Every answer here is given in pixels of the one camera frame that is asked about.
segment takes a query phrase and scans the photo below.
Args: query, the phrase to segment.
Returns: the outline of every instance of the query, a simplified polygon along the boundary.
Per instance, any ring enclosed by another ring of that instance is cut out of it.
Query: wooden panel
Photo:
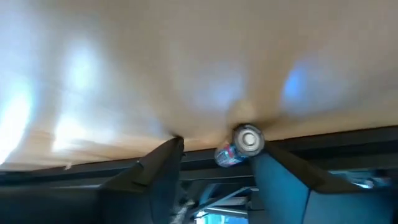
[[[394,0],[0,1],[1,169],[398,124]]]

